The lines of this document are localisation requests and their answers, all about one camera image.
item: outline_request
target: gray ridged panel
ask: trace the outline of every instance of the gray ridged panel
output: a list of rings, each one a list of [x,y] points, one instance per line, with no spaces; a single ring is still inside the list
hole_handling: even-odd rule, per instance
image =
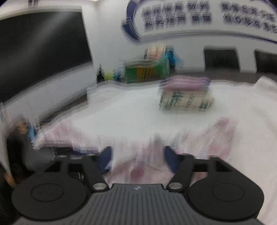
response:
[[[77,213],[52,222],[20,218],[14,225],[262,225],[255,219],[226,223],[207,219],[195,212],[179,193],[169,193],[159,184],[115,184],[95,193]]]

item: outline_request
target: black screen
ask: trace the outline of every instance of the black screen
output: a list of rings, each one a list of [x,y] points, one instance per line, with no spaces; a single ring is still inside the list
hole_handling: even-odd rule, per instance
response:
[[[91,62],[81,12],[36,12],[0,20],[0,101]]]
[[[277,54],[254,51],[257,72],[277,74]]]
[[[235,49],[204,49],[204,57],[205,69],[240,69]]]

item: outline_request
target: chinese characters on wall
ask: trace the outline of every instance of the chinese characters on wall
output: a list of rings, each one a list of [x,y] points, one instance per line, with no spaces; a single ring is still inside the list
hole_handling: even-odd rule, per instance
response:
[[[244,25],[256,29],[263,28],[264,31],[277,33],[276,18],[272,13],[229,2],[221,2],[220,9],[224,13],[223,22],[225,24]]]
[[[144,8],[142,11],[144,28],[145,30],[152,30],[167,26],[185,25],[187,22],[186,10],[190,13],[193,24],[210,23],[212,21],[209,1],[188,2],[186,7],[184,7],[183,2],[175,2],[175,4],[164,4],[163,7],[155,5]]]

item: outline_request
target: metal bolt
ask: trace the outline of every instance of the metal bolt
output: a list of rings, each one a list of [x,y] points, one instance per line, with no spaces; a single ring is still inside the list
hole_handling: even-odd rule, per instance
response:
[[[93,185],[93,188],[95,190],[104,190],[106,187],[107,185],[104,183],[96,183],[95,185]]]
[[[173,182],[169,184],[169,187],[173,190],[178,190],[182,188],[182,185],[178,182]]]

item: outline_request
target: white logo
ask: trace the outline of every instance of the white logo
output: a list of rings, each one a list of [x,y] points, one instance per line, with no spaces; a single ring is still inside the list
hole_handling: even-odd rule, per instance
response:
[[[136,187],[134,187],[134,189],[135,189],[136,191],[138,191],[138,190],[142,189],[142,187],[136,186]]]

